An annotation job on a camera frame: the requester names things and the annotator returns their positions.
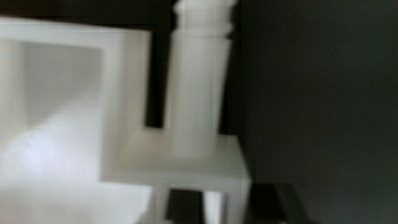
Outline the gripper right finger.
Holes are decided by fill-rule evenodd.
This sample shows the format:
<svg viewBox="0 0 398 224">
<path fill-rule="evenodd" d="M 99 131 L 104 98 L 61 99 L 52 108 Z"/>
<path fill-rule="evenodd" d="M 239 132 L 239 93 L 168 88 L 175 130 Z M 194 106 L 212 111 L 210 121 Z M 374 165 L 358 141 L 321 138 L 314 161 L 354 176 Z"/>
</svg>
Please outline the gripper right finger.
<svg viewBox="0 0 398 224">
<path fill-rule="evenodd" d="M 296 188 L 290 184 L 257 183 L 250 196 L 248 224 L 310 224 Z"/>
</svg>

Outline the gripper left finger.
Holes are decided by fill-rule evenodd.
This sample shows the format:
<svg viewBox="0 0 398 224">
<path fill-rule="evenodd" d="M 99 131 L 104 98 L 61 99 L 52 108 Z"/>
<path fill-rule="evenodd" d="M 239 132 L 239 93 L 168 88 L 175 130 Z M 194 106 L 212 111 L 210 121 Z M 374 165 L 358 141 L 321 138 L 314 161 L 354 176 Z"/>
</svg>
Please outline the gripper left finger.
<svg viewBox="0 0 398 224">
<path fill-rule="evenodd" d="M 175 224 L 205 224 L 205 195 L 202 191 L 171 190 L 166 218 Z"/>
</svg>

